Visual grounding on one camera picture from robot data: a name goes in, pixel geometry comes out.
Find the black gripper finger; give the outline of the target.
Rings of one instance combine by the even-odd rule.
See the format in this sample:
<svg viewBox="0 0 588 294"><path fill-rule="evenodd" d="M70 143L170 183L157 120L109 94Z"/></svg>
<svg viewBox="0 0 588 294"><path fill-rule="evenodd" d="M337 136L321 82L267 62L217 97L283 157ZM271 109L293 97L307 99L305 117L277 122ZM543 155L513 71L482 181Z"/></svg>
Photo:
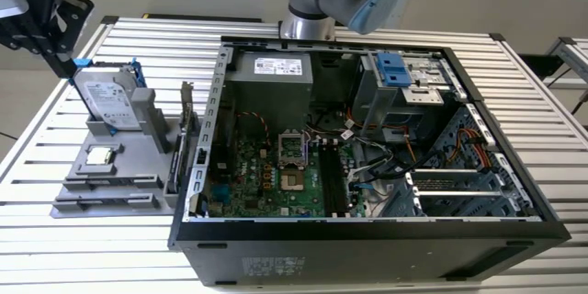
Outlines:
<svg viewBox="0 0 588 294"><path fill-rule="evenodd" d="M43 58L59 78L71 79L75 75L73 57L58 53L50 36L35 25L2 25L2 44L11 50L27 49Z"/></svg>
<svg viewBox="0 0 588 294"><path fill-rule="evenodd" d="M55 0L50 20L54 53L73 56L95 5L91 0Z"/></svg>

